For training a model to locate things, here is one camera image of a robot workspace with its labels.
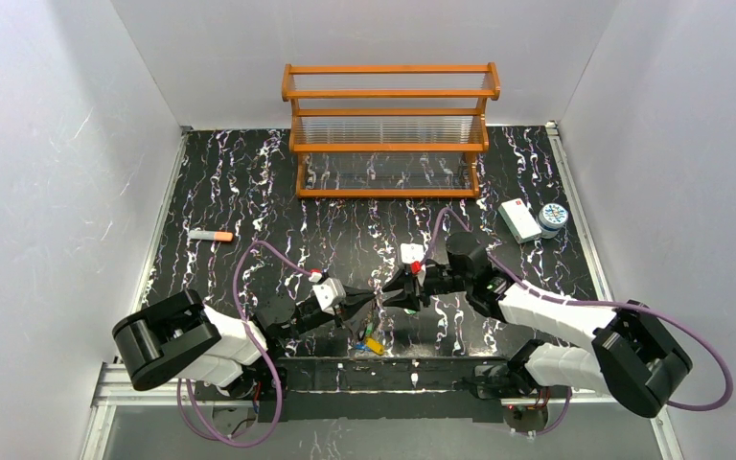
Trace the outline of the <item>cluster of tagged keys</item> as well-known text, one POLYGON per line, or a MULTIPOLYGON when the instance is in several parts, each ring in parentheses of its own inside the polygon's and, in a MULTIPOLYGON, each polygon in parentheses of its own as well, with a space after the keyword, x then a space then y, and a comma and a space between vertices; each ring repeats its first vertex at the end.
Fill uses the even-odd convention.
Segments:
POLYGON ((380 326, 379 302, 377 300, 369 301, 351 320, 351 325, 354 327, 352 331, 352 348, 362 353, 370 353, 374 356, 378 356, 364 346, 364 340, 367 337, 372 337, 381 343, 380 340, 376 338, 376 332, 379 330, 380 326))

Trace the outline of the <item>yellow key tag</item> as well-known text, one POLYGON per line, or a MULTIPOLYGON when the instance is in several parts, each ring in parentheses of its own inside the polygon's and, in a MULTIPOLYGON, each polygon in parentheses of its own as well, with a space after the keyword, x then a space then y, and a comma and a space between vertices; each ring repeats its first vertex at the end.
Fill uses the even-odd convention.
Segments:
POLYGON ((384 346, 372 337, 367 337, 364 340, 364 346, 375 355, 383 356, 385 354, 384 346))

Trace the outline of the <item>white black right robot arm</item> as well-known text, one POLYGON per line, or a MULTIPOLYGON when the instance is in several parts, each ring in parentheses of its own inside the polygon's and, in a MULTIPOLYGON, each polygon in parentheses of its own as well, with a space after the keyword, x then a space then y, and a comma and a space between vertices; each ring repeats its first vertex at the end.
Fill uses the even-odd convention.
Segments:
POLYGON ((384 305, 419 311, 431 298, 461 292, 472 309, 500 323, 563 340, 531 339, 502 365, 474 371, 479 398, 564 386, 610 395, 633 414, 653 418, 693 368, 660 320, 637 303, 624 309, 580 305, 503 270, 469 232, 447 239, 444 264, 420 244, 402 246, 402 262, 382 287, 384 305))

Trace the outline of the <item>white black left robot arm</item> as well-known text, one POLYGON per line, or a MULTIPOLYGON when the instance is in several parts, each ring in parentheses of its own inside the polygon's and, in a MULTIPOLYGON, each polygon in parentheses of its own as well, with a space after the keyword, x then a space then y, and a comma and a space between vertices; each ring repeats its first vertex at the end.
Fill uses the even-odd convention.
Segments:
POLYGON ((186 289, 121 319, 111 335, 137 391, 173 379, 227 389, 257 379, 264 354, 330 322, 344 324, 375 297, 369 289, 329 280, 314 285, 303 301, 276 294, 243 321, 213 310, 186 289))

